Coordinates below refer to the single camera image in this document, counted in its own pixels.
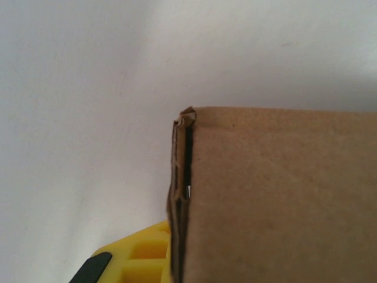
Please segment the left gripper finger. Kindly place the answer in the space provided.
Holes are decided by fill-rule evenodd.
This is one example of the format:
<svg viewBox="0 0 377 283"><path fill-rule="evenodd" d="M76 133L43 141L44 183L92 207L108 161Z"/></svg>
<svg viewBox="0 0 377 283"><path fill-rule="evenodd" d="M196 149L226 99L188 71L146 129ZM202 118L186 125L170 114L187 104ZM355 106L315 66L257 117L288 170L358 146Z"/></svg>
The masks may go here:
<svg viewBox="0 0 377 283"><path fill-rule="evenodd" d="M98 249L70 281L169 283L168 222L159 222Z"/></svg>

